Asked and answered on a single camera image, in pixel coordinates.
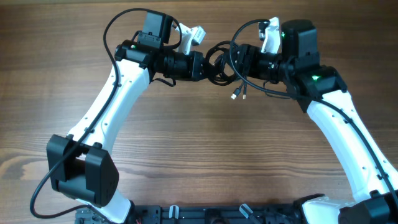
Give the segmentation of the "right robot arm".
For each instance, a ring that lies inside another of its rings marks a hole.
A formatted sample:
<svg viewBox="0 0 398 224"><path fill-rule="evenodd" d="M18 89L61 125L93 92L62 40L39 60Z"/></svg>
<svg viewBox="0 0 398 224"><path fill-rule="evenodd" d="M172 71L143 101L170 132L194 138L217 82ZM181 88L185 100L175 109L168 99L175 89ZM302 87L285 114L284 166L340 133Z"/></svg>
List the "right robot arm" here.
<svg viewBox="0 0 398 224"><path fill-rule="evenodd" d="M397 170L359 117L338 71L320 63L312 21L258 19L262 47L230 42L228 61L247 85L283 83L290 98L319 127L349 181L353 200L315 194L296 201L304 223L396 223Z"/></svg>

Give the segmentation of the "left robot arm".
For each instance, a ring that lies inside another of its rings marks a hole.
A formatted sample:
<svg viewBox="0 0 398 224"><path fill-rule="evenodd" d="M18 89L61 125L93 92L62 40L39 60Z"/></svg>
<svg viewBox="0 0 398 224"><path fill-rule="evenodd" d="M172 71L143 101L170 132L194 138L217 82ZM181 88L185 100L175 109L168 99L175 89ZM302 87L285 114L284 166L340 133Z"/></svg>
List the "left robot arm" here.
<svg viewBox="0 0 398 224"><path fill-rule="evenodd" d="M142 30L109 56L113 65L104 87L84 117L66 136L47 143L46 180L56 192L78 200L107 223L139 223L134 203L118 191L119 172L111 154L123 122L154 81L205 79L204 58L192 50L206 33L174 17L146 10Z"/></svg>

